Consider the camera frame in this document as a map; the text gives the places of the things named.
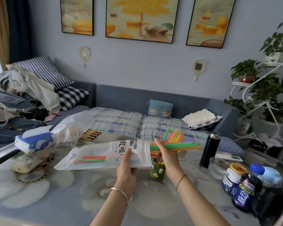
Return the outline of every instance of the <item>hand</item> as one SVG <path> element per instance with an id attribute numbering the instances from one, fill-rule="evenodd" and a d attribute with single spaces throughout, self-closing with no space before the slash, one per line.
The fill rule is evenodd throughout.
<path id="1" fill-rule="evenodd" d="M 136 186 L 137 168 L 131 168 L 129 158 L 131 149 L 127 148 L 120 167 L 117 168 L 117 182 L 114 187 L 122 190 L 130 200 L 133 190 Z"/>
<path id="2" fill-rule="evenodd" d="M 174 186 L 177 186 L 178 181 L 185 174 L 179 164 L 177 152 L 170 152 L 166 149 L 163 144 L 166 142 L 166 140 L 160 140 L 158 138 L 155 138 L 154 141 L 155 144 L 161 150 L 161 156 L 159 157 L 159 161 L 164 162 L 166 166 L 167 176 L 171 179 Z"/>

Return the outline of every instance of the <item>wall outlet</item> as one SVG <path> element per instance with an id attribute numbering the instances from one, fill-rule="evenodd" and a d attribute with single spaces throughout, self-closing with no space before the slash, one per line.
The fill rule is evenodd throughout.
<path id="1" fill-rule="evenodd" d="M 82 56 L 83 57 L 88 57 L 88 51 L 87 50 L 82 50 Z"/>

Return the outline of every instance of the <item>framed painting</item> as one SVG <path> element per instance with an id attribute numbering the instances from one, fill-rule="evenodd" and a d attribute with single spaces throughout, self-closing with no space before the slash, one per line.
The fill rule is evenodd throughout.
<path id="1" fill-rule="evenodd" d="M 222 48 L 235 0 L 195 0 L 186 45 Z"/>
<path id="2" fill-rule="evenodd" d="M 93 0 L 60 0 L 62 32 L 93 35 Z"/>
<path id="3" fill-rule="evenodd" d="M 172 43 L 178 0 L 106 0 L 106 37 Z"/>

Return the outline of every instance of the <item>table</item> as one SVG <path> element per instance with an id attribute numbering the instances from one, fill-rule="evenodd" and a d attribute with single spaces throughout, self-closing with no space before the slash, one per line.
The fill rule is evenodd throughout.
<path id="1" fill-rule="evenodd" d="M 93 142 L 129 139 L 133 138 L 102 133 Z M 49 167 L 52 168 L 70 150 L 71 147 L 61 148 Z M 198 166 L 201 154 L 201 149 L 197 149 L 189 151 L 185 157 L 180 157 L 182 168 L 197 188 L 231 225 L 260 225 L 252 214 L 243 213 L 233 206 L 230 196 L 222 190 L 221 181 L 215 180 L 207 169 Z M 97 191 L 104 185 L 114 185 L 116 171 L 51 169 L 51 173 L 45 179 L 49 182 L 48 191 L 31 205 L 7 208 L 4 206 L 4 200 L 0 200 L 0 225 L 89 226 L 104 203 L 103 199 L 98 197 Z M 162 181 L 156 181 L 149 175 L 149 168 L 139 168 L 137 179 L 138 184 L 122 225 L 193 225 L 167 176 Z M 100 194 L 106 197 L 106 189 L 101 189 Z"/>

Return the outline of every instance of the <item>black picture frame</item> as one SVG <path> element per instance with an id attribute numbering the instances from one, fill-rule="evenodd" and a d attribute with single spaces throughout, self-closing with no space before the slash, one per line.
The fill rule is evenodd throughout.
<path id="1" fill-rule="evenodd" d="M 106 38 L 115 38 L 115 39 L 126 39 L 126 40 L 137 40 L 137 41 L 145 41 L 145 42 L 155 42 L 155 43 L 164 43 L 164 44 L 172 44 L 173 39 L 174 39 L 174 32 L 175 32 L 175 25 L 176 25 L 176 19 L 177 19 L 177 13 L 178 13 L 178 6 L 179 6 L 179 0 L 177 2 L 177 9 L 176 9 L 176 16 L 175 16 L 175 22 L 173 26 L 173 36 L 172 36 L 172 41 L 169 42 L 162 42 L 162 41 L 152 41 L 152 40 L 142 40 L 142 39 L 131 39 L 131 38 L 120 38 L 120 37 L 112 37 L 112 36 L 107 36 L 107 1 L 106 0 L 106 25 L 105 25 L 105 37 Z"/>
<path id="2" fill-rule="evenodd" d="M 94 36 L 94 0 L 92 0 L 92 35 L 82 34 L 82 33 L 73 33 L 73 32 L 63 32 L 63 22 L 62 22 L 62 0 L 60 0 L 60 11 L 61 11 L 61 31 L 66 34 L 76 34 L 76 35 L 88 35 Z"/>
<path id="3" fill-rule="evenodd" d="M 195 3 L 196 3 L 196 0 L 194 0 L 194 5 L 193 5 L 193 10 L 192 10 L 191 20 L 190 20 L 190 25 L 189 25 L 189 30 L 188 30 L 188 36 L 187 36 L 187 38 L 186 38 L 186 46 L 194 46 L 194 47 L 201 47 L 201 48 L 216 48 L 216 49 L 222 49 L 222 48 L 223 48 L 223 45 L 224 45 L 225 38 L 226 38 L 226 34 L 227 34 L 227 32 L 228 32 L 228 27 L 229 27 L 229 25 L 230 25 L 230 19 L 231 19 L 231 17 L 232 17 L 233 11 L 234 11 L 234 6 L 235 6 L 235 3 L 236 3 L 236 0 L 234 0 L 234 3 L 233 3 L 232 12 L 230 13 L 230 18 L 229 18 L 229 20 L 228 20 L 228 25 L 227 25 L 227 28 L 226 28 L 226 32 L 225 32 L 225 35 L 224 35 L 224 39 L 223 39 L 223 43 L 222 43 L 222 47 L 221 47 L 221 48 L 188 44 L 190 28 L 191 28 L 191 24 L 192 24 L 194 9 L 195 9 Z"/>

